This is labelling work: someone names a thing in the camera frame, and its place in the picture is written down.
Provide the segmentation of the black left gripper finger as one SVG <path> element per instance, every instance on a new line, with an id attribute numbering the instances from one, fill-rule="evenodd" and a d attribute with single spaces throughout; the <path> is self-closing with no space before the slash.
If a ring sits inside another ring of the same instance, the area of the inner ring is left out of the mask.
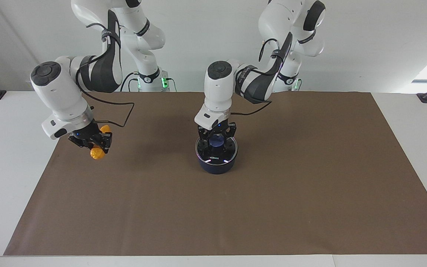
<path id="1" fill-rule="evenodd" d="M 234 143 L 234 135 L 236 133 L 237 126 L 235 123 L 229 123 L 224 130 L 225 144 Z"/>
<path id="2" fill-rule="evenodd" d="M 197 132 L 199 135 L 197 145 L 209 145 L 211 130 L 205 129 L 202 126 L 198 125 L 197 126 Z"/>

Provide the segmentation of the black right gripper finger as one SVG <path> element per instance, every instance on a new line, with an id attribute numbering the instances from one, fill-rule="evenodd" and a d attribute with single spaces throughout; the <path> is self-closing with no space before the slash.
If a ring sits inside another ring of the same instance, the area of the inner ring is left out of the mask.
<path id="1" fill-rule="evenodd" d="M 109 149 L 112 144 L 112 132 L 102 132 L 100 134 L 100 147 L 104 151 L 105 154 L 108 154 Z"/>
<path id="2" fill-rule="evenodd" d="M 93 144 L 86 139 L 79 139 L 76 138 L 76 136 L 70 136 L 69 140 L 80 148 L 88 148 L 90 150 L 93 148 Z"/>

